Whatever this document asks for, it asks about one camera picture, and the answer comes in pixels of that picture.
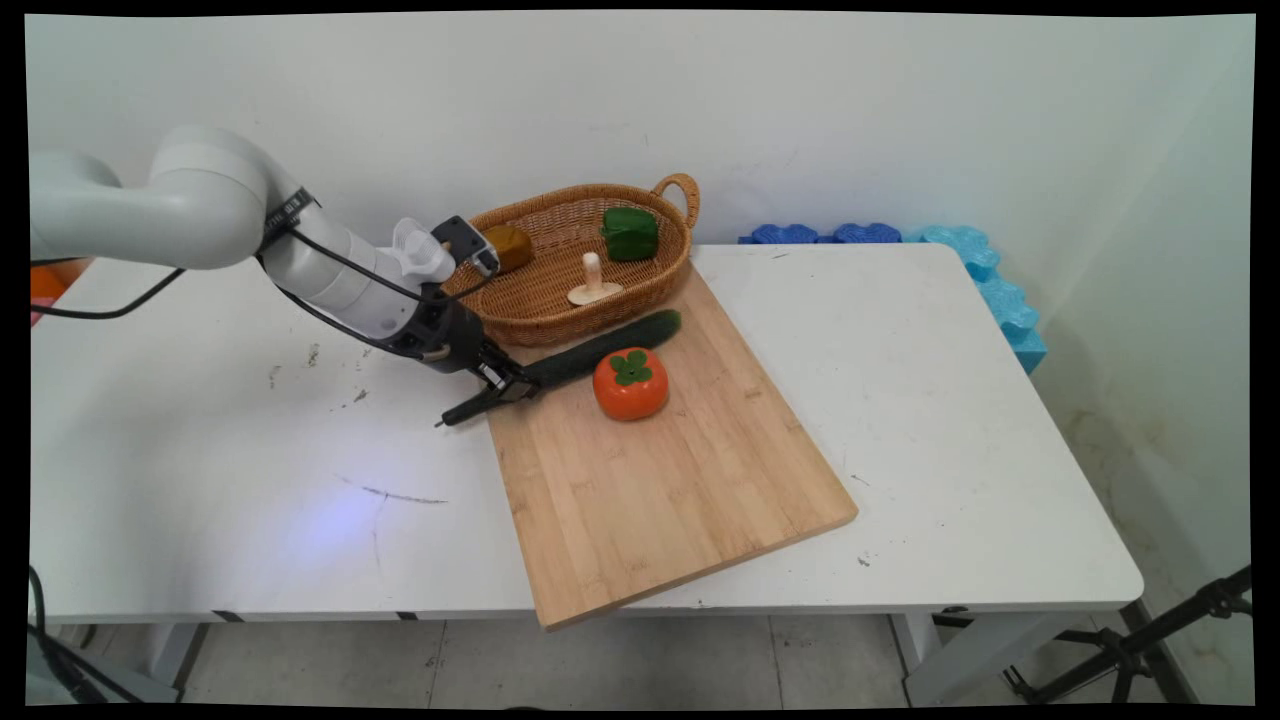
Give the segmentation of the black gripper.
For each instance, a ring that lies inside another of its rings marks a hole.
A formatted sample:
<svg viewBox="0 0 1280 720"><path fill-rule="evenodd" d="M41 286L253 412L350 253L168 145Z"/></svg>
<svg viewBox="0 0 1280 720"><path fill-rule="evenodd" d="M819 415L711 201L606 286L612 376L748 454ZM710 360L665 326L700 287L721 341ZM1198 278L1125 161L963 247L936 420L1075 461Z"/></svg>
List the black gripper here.
<svg viewBox="0 0 1280 720"><path fill-rule="evenodd" d="M467 372L486 384L486 396L497 404L515 404L532 397L541 383L529 374L499 345L484 343L480 319L460 301L420 304L404 324L404 351L442 374Z"/></svg>

